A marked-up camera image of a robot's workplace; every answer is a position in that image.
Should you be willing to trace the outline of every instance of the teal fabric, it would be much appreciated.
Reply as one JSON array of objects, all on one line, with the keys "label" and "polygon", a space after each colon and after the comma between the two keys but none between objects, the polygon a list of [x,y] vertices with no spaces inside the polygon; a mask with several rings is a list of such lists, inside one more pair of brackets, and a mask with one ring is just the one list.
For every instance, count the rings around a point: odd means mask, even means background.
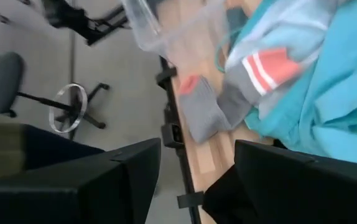
[{"label": "teal fabric", "polygon": [[[262,2],[240,37],[273,2]],[[357,162],[357,0],[339,8],[318,61],[266,118],[258,117],[255,108],[247,115],[250,129],[293,151]]]}]

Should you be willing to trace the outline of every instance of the gray chair seat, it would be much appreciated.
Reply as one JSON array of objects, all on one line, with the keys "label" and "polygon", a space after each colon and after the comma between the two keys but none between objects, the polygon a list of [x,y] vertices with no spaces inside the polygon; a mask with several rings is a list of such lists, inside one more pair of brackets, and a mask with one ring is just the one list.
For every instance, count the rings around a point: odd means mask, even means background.
[{"label": "gray chair seat", "polygon": [[24,70],[24,59],[17,53],[0,56],[0,113],[7,113],[13,105]]}]

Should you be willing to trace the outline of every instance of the gray floor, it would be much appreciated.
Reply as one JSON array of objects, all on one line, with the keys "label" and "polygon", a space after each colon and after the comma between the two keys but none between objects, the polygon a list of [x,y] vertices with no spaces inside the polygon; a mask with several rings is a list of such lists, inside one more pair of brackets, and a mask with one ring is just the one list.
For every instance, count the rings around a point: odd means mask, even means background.
[{"label": "gray floor", "polygon": [[[90,16],[100,15],[117,0],[77,0]],[[0,12],[12,20],[0,23],[0,54],[15,51],[27,64],[22,91],[52,98],[68,83],[69,31],[50,27],[41,16],[40,0],[33,9],[13,0],[0,0]],[[91,104],[95,118],[105,130],[83,123],[75,140],[113,150],[160,136],[166,96],[154,81],[160,71],[156,55],[138,49],[130,30],[120,30],[94,47],[76,40],[76,82],[88,90],[98,82],[111,85]],[[50,130],[48,108],[18,99],[14,109],[20,122]],[[184,193],[179,161],[173,149],[162,148],[159,193],[153,199],[147,223],[190,223],[188,210],[179,210],[176,196]]]}]

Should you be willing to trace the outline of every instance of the wooden table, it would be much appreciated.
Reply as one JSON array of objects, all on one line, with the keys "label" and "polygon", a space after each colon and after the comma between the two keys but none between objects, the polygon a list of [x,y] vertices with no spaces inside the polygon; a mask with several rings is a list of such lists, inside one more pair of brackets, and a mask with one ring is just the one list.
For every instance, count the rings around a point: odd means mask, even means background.
[{"label": "wooden table", "polygon": [[[227,0],[226,8],[241,6],[249,17],[260,2],[261,0]],[[186,14],[202,7],[203,4],[202,0],[166,0],[160,3],[157,9],[159,22],[162,26],[172,26],[180,22],[180,19],[185,17]],[[199,43],[199,50],[210,51],[210,49],[206,48],[212,47],[211,52],[213,52],[214,47],[217,45],[218,43],[213,41],[213,37],[205,36],[205,41]],[[179,45],[173,46],[168,50],[168,58],[185,57],[185,52],[180,49],[182,47]],[[177,101],[180,79],[183,79],[188,74],[202,74],[209,79],[216,90],[221,91],[223,74],[215,68],[213,57],[214,55],[210,55],[192,68],[177,68],[178,75],[171,79],[195,192],[205,191],[234,164],[235,139],[261,142],[260,137],[255,132],[250,131],[245,124],[240,125],[231,132],[217,133],[203,144],[197,144],[192,139]],[[226,58],[226,51],[221,55],[221,58]],[[264,139],[262,143],[272,144],[272,140]],[[200,220],[203,224],[214,223],[213,219],[201,207],[198,209]]]}]

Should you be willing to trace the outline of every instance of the clothing pile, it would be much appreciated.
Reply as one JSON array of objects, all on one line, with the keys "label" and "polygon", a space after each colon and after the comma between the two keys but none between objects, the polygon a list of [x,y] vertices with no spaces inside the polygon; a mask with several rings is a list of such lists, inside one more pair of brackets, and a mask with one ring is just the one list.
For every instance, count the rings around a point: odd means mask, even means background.
[{"label": "clothing pile", "polygon": [[290,150],[357,162],[357,0],[263,0],[222,92],[194,75],[179,100],[196,142],[245,120]]}]

